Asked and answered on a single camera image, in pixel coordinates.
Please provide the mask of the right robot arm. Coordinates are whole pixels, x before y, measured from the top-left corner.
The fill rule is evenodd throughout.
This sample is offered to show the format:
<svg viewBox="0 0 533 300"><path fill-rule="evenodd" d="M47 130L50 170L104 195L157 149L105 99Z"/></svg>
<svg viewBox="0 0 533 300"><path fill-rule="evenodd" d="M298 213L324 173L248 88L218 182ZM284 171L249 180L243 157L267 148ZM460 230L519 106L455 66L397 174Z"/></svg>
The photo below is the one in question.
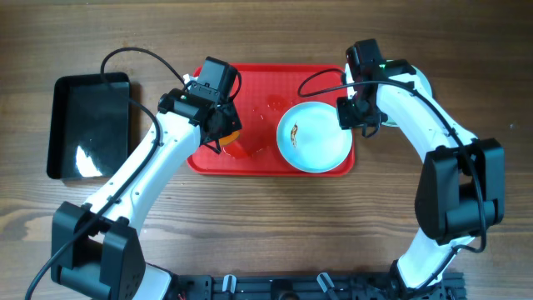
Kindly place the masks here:
<svg viewBox="0 0 533 300"><path fill-rule="evenodd" d="M343 129L373 136L392 119L421 157L415 197L419 230L391 268L400 293L434 287L461 251L481 253L489 227L505 211L505 154L494 139L464 129L425 89L405 59L386 60L376 40L346 50L345 97L336 102Z"/></svg>

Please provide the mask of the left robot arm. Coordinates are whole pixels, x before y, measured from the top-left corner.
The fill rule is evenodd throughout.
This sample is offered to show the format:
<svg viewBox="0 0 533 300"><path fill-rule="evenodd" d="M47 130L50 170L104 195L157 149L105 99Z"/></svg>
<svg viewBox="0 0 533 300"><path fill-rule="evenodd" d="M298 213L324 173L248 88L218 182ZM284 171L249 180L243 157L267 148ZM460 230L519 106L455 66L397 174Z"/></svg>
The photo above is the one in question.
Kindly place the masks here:
<svg viewBox="0 0 533 300"><path fill-rule="evenodd" d="M177 169L201 146L241 129L233 103L242 78L207 57L200 74L158 103L152 126L111 179L83 205L64 202L52 218L51 279L93 299L176 299L177 275L145 261L139 234Z"/></svg>

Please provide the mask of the orange sponge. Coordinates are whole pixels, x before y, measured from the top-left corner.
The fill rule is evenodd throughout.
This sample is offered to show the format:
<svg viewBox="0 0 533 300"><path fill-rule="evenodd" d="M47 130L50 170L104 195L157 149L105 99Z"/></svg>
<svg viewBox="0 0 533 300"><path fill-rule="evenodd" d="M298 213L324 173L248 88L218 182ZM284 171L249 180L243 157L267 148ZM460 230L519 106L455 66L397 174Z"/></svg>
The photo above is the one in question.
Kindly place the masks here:
<svg viewBox="0 0 533 300"><path fill-rule="evenodd" d="M220 145L222 147L225 147L225 146L235 142L239 137L240 137L240 132L239 131L235 131L235 132L231 133L230 135L228 135L226 137L220 138L218 140L218 142L220 143Z"/></svg>

